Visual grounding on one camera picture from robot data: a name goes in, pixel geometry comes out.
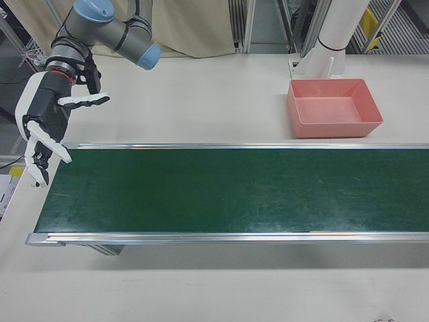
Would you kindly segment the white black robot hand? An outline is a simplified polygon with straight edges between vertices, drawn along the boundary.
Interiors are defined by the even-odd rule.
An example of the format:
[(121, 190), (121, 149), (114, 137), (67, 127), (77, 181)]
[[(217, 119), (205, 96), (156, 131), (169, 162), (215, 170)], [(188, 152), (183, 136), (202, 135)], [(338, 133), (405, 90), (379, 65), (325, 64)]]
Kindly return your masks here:
[(72, 162), (62, 145), (71, 111), (110, 99), (108, 93), (73, 97), (72, 86), (72, 78), (63, 72), (37, 72), (29, 78), (15, 108), (19, 132), (27, 142), (25, 166), (36, 187), (48, 186), (49, 159), (53, 154), (65, 163)]

